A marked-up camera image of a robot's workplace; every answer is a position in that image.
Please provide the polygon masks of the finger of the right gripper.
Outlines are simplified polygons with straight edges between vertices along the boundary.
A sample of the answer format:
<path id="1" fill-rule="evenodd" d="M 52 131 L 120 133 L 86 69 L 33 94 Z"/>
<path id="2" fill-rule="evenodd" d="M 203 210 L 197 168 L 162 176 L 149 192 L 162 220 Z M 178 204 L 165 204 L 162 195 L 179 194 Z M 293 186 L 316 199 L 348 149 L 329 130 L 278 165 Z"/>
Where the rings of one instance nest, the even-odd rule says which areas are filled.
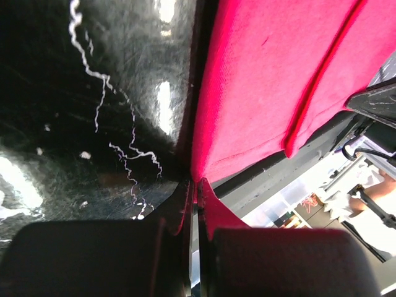
<path id="1" fill-rule="evenodd" d="M 353 94 L 346 107 L 389 127 L 395 127 L 395 77 Z"/>

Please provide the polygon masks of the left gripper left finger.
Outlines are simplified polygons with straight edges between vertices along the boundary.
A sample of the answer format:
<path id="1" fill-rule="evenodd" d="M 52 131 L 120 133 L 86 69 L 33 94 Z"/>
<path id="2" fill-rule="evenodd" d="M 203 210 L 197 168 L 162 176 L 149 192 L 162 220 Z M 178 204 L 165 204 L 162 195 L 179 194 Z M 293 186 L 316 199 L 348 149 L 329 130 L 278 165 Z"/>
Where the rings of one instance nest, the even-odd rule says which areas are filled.
<path id="1" fill-rule="evenodd" d="M 150 296 L 190 296 L 194 185 L 179 183 L 148 217 L 158 223 Z"/>

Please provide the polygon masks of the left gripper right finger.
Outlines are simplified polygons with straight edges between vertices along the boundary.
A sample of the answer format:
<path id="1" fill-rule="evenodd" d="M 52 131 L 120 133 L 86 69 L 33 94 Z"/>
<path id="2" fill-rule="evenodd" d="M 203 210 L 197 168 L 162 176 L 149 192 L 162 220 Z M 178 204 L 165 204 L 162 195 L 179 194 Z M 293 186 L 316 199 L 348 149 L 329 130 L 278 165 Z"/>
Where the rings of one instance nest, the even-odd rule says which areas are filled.
<path id="1" fill-rule="evenodd" d="M 197 188 L 200 290 L 202 296 L 216 296 L 223 286 L 224 255 L 222 234 L 249 226 L 238 218 L 215 194 L 209 181 L 201 179 Z"/>

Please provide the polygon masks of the red t-shirt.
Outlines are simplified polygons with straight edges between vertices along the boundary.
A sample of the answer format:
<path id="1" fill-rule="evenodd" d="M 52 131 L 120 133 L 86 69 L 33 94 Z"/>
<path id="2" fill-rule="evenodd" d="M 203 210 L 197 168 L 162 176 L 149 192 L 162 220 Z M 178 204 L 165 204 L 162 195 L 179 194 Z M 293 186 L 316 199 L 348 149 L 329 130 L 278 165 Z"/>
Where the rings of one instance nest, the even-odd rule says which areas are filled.
<path id="1" fill-rule="evenodd" d="M 192 145 L 195 182 L 293 157 L 395 51 L 394 1 L 220 1 Z"/>

